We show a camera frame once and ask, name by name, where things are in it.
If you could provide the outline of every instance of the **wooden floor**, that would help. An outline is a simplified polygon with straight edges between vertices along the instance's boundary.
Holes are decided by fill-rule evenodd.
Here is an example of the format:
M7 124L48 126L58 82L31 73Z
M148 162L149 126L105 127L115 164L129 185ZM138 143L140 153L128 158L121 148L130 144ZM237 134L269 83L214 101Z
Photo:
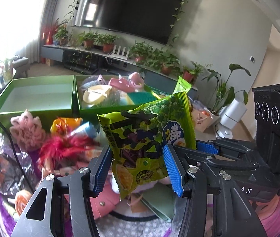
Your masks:
M48 66L46 64L34 63L31 65L31 69L28 71L28 77L36 76L58 76L58 75L81 75L72 70L65 69L61 65ZM237 125L232 130L233 138L244 141L251 141L252 137L247 131L246 127L242 122L237 123ZM213 140L215 139L215 134L212 129L207 129L205 133L196 133L196 138L199 140Z

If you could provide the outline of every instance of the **black cable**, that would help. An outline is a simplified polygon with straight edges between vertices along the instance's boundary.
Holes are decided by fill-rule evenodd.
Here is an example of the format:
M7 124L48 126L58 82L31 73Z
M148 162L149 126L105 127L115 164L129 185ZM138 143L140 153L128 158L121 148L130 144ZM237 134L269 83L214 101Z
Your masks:
M27 184L28 184L28 186L29 186L31 192L34 193L34 189L33 189L33 187L32 187L32 185L31 185L29 179L27 178L27 176L26 176L26 174L25 174L25 172L24 172L24 170L23 170L23 168L22 168L22 165L21 165L21 163L20 163L20 161L19 161L19 158L17 157L16 151L15 151L15 147L14 147L14 143L13 143L12 137L11 137L11 135L10 135L10 132L5 128L5 126L1 123L1 121L0 121L0 127L2 128L2 130L3 130L3 131L5 132L5 134L7 135L8 139L10 140L10 144L11 144L11 146L12 146L12 150L13 150L13 153L14 153L14 157L15 157L16 162L17 162L17 164L18 164L18 166L19 166L19 168L20 168L20 171L22 172L23 176L25 177L25 180L26 180L26 182L27 182Z

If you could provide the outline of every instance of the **green box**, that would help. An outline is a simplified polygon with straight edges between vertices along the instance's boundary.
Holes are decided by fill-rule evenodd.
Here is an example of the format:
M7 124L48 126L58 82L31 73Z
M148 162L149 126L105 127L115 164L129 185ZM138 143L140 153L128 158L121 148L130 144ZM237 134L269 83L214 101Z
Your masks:
M74 76L44 76L12 80L0 95L0 121L8 129L11 118L26 109L50 131L58 117L72 117Z
M122 106L112 106L112 107L95 107L95 108L86 108L84 106L84 101L82 95L79 93L79 87L81 86L81 83L83 82L84 79L89 77L89 75L79 75L75 76L75 89L76 89L76 95L77 95L77 100L78 100L78 105L79 105L79 114L80 117L83 118L85 121L90 121L93 124L98 123L98 118L97 114L102 115L106 113L111 113L111 112L117 112L117 111L128 111L128 110L133 110L137 107L139 107L143 103L138 103L138 104L129 104L129 105L122 105ZM118 76L108 76L108 75L103 75L104 80L109 81L111 78L118 78ZM160 99L160 97L154 93L148 86L144 87L144 90L146 92L150 92L156 99Z

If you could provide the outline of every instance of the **pink plastic object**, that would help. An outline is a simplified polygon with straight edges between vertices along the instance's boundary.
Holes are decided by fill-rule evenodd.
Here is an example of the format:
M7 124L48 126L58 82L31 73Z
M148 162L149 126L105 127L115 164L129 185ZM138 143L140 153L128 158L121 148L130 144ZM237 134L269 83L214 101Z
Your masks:
M108 84L123 92L142 92L144 88L144 80L138 72L132 73L128 80L125 78L112 78Z

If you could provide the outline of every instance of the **sheer white curtain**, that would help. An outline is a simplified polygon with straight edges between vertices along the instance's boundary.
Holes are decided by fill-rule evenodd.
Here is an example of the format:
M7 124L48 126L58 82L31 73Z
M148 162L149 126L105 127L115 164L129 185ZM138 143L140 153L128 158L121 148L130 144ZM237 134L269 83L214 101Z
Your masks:
M0 0L0 58L39 61L40 24L47 0Z

